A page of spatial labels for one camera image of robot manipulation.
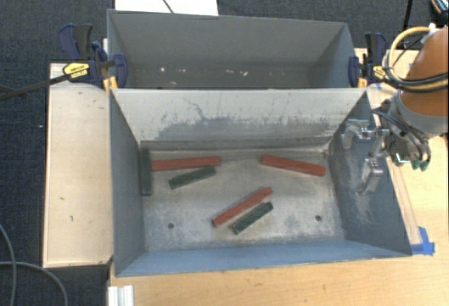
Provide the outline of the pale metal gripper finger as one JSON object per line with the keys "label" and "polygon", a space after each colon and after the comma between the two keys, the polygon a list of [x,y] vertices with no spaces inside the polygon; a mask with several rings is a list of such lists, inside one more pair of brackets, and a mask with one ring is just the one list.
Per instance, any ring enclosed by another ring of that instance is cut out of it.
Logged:
{"label": "pale metal gripper finger", "polygon": [[374,192],[382,176],[383,170],[380,168],[377,159],[365,159],[361,169],[361,181],[356,191],[358,193]]}
{"label": "pale metal gripper finger", "polygon": [[350,149],[354,138],[358,140],[369,140],[369,121],[360,119],[348,119],[344,124],[344,131],[341,135],[342,146],[344,149]]}

